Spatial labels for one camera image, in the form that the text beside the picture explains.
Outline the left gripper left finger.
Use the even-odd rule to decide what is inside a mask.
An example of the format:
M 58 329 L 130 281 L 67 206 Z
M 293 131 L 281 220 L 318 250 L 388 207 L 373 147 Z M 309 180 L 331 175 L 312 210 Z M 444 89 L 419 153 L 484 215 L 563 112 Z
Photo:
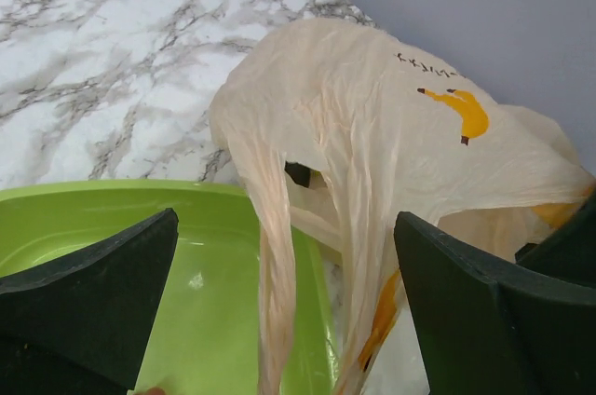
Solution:
M 166 209 L 1 279 L 4 394 L 133 390 L 178 239 Z

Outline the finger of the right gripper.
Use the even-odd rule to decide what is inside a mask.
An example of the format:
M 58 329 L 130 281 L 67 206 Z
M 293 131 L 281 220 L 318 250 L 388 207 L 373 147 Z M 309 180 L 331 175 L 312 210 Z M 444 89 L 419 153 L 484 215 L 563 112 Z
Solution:
M 516 264 L 555 279 L 595 287 L 595 191 L 583 205 L 539 244 L 527 243 Z

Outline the translucent orange plastic bag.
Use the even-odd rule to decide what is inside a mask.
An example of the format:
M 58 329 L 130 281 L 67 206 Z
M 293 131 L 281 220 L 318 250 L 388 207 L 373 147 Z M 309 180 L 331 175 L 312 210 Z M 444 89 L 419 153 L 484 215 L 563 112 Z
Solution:
M 296 308 L 291 232 L 337 252 L 336 394 L 361 394 L 407 305 L 393 229 L 409 211 L 505 259 L 553 229 L 534 206 L 595 184 L 553 120 L 496 102 L 445 61 L 370 26 L 316 18 L 268 34 L 210 105 L 260 224 L 257 390 L 280 389 Z

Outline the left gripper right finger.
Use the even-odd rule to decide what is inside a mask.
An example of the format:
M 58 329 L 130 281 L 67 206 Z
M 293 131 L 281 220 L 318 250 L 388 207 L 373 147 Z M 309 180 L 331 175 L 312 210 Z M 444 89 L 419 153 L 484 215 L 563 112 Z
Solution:
M 595 291 L 401 212 L 394 239 L 433 394 L 592 394 Z

